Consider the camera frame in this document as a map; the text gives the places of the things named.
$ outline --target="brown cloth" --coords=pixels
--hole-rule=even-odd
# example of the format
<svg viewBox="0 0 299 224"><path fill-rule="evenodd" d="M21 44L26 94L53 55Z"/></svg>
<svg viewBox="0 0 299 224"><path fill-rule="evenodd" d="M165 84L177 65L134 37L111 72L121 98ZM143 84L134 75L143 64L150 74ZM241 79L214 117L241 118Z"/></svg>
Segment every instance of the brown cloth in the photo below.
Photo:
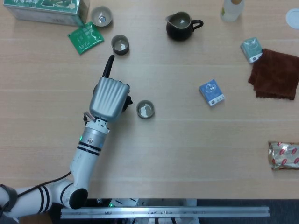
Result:
<svg viewBox="0 0 299 224"><path fill-rule="evenodd" d="M264 49L254 63L249 83L256 97L295 99L299 80L299 57Z"/></svg>

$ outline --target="robotic arm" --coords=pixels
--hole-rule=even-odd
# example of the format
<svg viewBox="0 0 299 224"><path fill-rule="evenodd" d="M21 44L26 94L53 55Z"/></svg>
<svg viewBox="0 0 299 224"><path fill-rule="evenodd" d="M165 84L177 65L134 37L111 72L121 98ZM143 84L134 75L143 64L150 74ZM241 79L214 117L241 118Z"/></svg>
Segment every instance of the robotic arm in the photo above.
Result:
<svg viewBox="0 0 299 224"><path fill-rule="evenodd" d="M45 212L52 203L70 209L81 208L88 197L88 185L97 158L109 133L108 122L117 120L122 111L132 104L130 86L109 78L114 55L111 55L103 76L94 88L90 103L90 118L80 138L71 162L74 183L65 177L32 188L13 189L0 185L0 215L22 217Z"/></svg>

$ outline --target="green box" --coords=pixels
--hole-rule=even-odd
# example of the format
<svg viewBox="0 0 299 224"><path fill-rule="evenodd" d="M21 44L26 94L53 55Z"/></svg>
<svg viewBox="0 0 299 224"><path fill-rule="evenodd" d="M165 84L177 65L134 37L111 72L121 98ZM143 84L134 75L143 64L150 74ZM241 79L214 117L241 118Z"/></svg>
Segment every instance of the green box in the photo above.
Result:
<svg viewBox="0 0 299 224"><path fill-rule="evenodd" d="M263 54L262 46L256 37L245 40L241 49L249 63L257 61Z"/></svg>
<svg viewBox="0 0 299 224"><path fill-rule="evenodd" d="M86 0L4 0L3 5L19 20L83 26L89 2Z"/></svg>

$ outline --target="plastic bottle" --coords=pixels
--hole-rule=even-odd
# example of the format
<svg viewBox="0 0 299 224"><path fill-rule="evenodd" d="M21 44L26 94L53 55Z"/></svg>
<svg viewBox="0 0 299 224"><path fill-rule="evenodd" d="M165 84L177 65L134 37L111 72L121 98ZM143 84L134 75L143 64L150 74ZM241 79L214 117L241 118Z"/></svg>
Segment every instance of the plastic bottle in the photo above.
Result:
<svg viewBox="0 0 299 224"><path fill-rule="evenodd" d="M236 21L243 12L244 0L225 0L220 17L226 22Z"/></svg>

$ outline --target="wooden table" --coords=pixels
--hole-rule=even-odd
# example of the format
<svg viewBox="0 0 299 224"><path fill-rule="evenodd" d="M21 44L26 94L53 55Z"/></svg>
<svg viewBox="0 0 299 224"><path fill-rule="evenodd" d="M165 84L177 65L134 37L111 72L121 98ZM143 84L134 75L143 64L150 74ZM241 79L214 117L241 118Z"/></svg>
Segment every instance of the wooden table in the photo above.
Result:
<svg viewBox="0 0 299 224"><path fill-rule="evenodd" d="M285 14L297 0L248 0L225 23L219 0L93 0L114 24L105 42L79 56L74 27L17 21L0 6L0 183L31 186L60 177L83 132L95 84L124 34L130 52L116 56L111 77L131 86L134 104L110 125L90 197L299 198L299 171L271 171L267 141L299 141L299 97L255 97L251 65L240 50L258 37L264 48L299 55L299 31ZM188 12L205 25L185 42L167 37L165 17ZM210 108L198 87L215 79L226 96ZM136 104L151 100L155 117Z"/></svg>

